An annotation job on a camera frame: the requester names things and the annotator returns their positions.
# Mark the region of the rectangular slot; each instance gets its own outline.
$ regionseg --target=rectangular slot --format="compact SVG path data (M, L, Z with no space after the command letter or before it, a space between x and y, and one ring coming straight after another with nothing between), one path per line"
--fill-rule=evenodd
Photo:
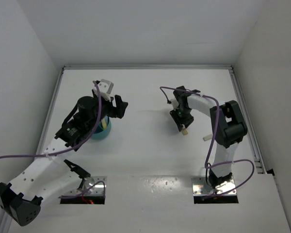
M194 196L194 204L227 204L227 203L236 203L238 204L237 196L222 196L217 198L208 198L204 199L204 197L195 197Z
M60 204L94 204L94 205L104 205L105 198L97 196L86 196L77 197L74 199L61 199Z
M105 176L92 176L86 180L84 180L78 189L71 190L64 194L64 196L75 196L79 195L81 191L92 187L95 183L96 184L92 189L90 189L87 193L83 196L78 196L71 199L61 199L60 204L95 204L95 205L104 205L105 204L105 193L104 191L107 188L107 177Z

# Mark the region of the white enclosure wall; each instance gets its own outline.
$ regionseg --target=white enclosure wall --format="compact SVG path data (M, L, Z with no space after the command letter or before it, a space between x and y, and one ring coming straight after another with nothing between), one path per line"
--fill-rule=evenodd
M0 155L35 153L58 72L17 1L0 0ZM0 182L30 161L0 161Z
M266 0L18 0L58 67L234 64Z
M291 0L268 2L235 69L291 226Z

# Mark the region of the red wire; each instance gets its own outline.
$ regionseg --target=red wire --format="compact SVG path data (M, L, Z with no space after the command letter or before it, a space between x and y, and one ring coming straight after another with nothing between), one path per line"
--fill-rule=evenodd
M84 193L82 195L82 200L86 203L86 204L89 204L88 201L84 198Z
M94 202L92 200L86 200L84 197L84 193L82 195L82 200L86 203L86 204L94 204Z

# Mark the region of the yellow object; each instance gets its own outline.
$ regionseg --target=yellow object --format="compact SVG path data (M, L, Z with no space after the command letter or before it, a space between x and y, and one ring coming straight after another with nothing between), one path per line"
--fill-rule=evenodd
M107 124L107 121L105 118L103 118L101 120L101 125L102 125L103 130L105 130L107 128L108 124Z
M187 135L189 132L187 131L187 129L183 129L183 130L181 130L181 132L182 132L182 134L183 135Z

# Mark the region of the teal bowl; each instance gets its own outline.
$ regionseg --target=teal bowl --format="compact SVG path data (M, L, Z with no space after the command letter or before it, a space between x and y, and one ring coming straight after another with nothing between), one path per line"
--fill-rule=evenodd
M91 139L102 140L102 139L105 139L109 135L111 131L111 121L108 116L105 117L105 120L107 122L107 128L103 130L101 122L100 122L95 133L92 135Z

